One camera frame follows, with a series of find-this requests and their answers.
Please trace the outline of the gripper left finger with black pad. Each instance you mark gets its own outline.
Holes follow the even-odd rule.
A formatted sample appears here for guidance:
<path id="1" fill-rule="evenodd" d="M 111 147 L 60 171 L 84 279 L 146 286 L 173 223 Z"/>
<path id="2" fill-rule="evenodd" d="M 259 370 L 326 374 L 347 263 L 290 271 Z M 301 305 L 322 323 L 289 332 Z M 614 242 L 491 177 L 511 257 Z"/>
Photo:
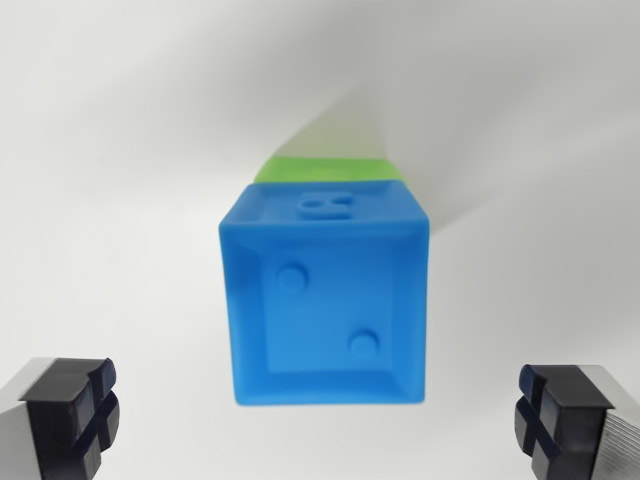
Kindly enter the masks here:
<path id="1" fill-rule="evenodd" d="M 3 479 L 92 479 L 117 436 L 111 359 L 35 357 L 1 388 Z"/>

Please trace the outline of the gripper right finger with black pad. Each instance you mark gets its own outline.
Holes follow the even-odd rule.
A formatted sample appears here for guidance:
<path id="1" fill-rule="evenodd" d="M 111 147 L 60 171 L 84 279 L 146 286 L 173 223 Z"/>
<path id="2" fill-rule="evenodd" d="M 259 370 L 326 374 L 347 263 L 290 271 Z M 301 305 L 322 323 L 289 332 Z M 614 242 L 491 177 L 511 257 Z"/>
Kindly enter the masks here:
<path id="1" fill-rule="evenodd" d="M 514 429 L 538 479 L 637 479 L 639 402 L 599 365 L 531 365 Z"/>

